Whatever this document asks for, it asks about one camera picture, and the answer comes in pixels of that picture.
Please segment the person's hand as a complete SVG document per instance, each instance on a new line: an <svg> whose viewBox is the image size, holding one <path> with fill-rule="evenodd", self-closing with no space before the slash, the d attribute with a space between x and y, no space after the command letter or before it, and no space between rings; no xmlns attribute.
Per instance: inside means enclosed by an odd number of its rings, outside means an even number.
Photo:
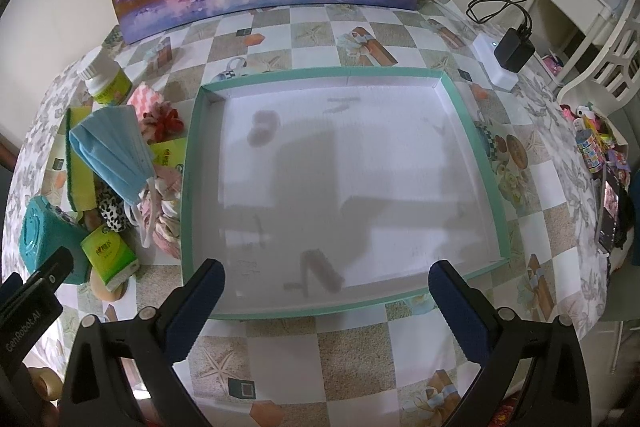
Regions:
<svg viewBox="0 0 640 427"><path fill-rule="evenodd" d="M60 411L55 402L62 397L62 379L50 367L29 367L27 370L32 385L42 401L39 425L58 427L60 425Z"/></svg>

